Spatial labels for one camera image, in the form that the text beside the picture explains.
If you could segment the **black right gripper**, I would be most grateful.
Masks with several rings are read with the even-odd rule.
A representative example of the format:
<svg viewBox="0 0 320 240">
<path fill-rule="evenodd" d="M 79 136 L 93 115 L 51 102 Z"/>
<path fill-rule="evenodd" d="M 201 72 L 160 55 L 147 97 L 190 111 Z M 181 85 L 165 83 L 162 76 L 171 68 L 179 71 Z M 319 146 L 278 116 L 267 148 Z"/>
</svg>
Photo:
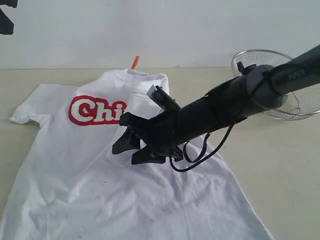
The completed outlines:
<svg viewBox="0 0 320 240">
<path fill-rule="evenodd" d="M 168 156 L 172 156 L 176 162 L 181 161 L 184 153 L 178 144 L 172 143 L 172 137 L 178 123 L 185 117 L 184 109 L 164 111 L 150 119 L 126 112 L 120 117 L 119 125 L 127 128 L 112 145 L 112 154 L 137 150 L 132 155 L 132 165 L 164 164 Z"/>
</svg>

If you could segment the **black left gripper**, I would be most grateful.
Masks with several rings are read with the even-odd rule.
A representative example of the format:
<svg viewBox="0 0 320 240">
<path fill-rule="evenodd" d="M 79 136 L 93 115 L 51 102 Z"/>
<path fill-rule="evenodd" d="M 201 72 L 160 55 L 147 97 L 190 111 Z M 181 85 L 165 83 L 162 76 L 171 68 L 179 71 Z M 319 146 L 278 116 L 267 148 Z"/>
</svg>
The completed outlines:
<svg viewBox="0 0 320 240">
<path fill-rule="evenodd" d="M 11 8 L 17 8 L 18 0 L 0 0 L 0 5 L 6 5 Z M 0 9 L 0 34 L 13 35 L 14 23 Z"/>
</svg>

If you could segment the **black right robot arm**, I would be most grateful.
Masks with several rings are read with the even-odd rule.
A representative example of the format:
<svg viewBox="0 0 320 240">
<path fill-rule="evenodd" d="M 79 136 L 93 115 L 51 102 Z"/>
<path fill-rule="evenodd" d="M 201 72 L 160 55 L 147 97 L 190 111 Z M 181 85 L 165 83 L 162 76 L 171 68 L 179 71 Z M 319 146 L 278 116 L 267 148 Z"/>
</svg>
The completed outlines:
<svg viewBox="0 0 320 240">
<path fill-rule="evenodd" d="M 134 150 L 133 165 L 164 164 L 186 160 L 195 168 L 211 157 L 207 145 L 197 158 L 191 159 L 185 148 L 198 136 L 209 137 L 222 128 L 234 125 L 250 116 L 281 107 L 287 94 L 320 82 L 320 49 L 314 47 L 279 66 L 237 64 L 240 76 L 208 91 L 203 97 L 180 107 L 160 86 L 154 85 L 147 96 L 162 113 L 145 119 L 130 112 L 120 117 L 126 129 L 113 144 L 115 155 Z"/>
</svg>

